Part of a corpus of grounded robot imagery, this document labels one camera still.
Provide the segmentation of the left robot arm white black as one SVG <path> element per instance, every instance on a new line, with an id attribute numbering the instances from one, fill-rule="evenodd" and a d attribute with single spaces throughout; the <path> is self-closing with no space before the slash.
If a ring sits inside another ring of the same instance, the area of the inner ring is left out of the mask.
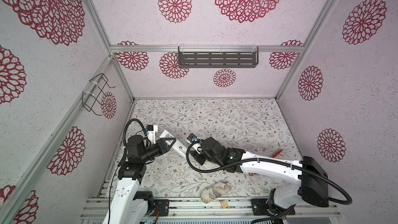
<path id="1" fill-rule="evenodd" d="M 140 224 L 145 216 L 153 212 L 157 215 L 151 191 L 140 191 L 140 186 L 147 170 L 147 164 L 155 158 L 169 152 L 177 139 L 160 138 L 156 141 L 154 127 L 144 127 L 136 119 L 130 119 L 123 128 L 123 156 L 118 163 L 118 182 L 114 196 L 108 198 L 108 212 L 104 224 Z"/>

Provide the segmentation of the white remote control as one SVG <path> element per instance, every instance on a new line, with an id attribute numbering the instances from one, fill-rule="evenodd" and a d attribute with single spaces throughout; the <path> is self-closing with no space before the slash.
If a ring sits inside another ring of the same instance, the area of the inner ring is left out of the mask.
<path id="1" fill-rule="evenodd" d="M 180 157 L 186 159 L 187 147 L 182 142 L 172 136 L 167 130 L 161 133 L 160 138 L 168 138 L 168 140 L 165 141 L 167 145 L 171 146 L 172 150 Z"/>

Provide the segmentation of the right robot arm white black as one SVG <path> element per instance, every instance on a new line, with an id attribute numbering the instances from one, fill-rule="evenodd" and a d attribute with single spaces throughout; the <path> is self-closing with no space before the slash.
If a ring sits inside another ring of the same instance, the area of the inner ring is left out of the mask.
<path id="1" fill-rule="evenodd" d="M 225 148 L 213 138 L 194 144 L 189 154 L 200 165 L 207 161 L 220 167 L 230 164 L 230 167 L 225 168 L 225 171 L 230 173 L 259 174 L 286 181 L 288 186 L 270 190 L 269 197 L 261 203 L 265 207 L 264 215 L 281 214 L 288 207 L 302 202 L 316 207 L 329 206 L 328 184 L 309 173 L 293 168 L 298 166 L 327 178 L 327 173 L 311 157 L 303 157 L 302 160 L 285 160 L 284 163 L 288 164 L 285 167 L 277 164 L 282 160 L 269 158 L 270 162 L 261 161 L 262 156 L 243 149 Z"/>

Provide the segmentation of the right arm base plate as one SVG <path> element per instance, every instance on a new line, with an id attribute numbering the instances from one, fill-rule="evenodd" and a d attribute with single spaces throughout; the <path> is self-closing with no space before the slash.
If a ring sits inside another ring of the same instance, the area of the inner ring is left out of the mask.
<path id="1" fill-rule="evenodd" d="M 255 216 L 276 216 L 282 214 L 286 209 L 274 203 L 268 203 L 268 198 L 255 198 L 250 200 L 253 214 Z"/>

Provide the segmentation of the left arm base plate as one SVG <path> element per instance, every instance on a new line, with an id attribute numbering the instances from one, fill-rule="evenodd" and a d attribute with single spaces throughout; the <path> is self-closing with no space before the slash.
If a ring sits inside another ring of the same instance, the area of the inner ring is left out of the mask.
<path id="1" fill-rule="evenodd" d="M 167 217 L 169 215 L 170 200 L 169 199 L 155 199 L 153 203 L 153 210 L 151 217 Z"/>

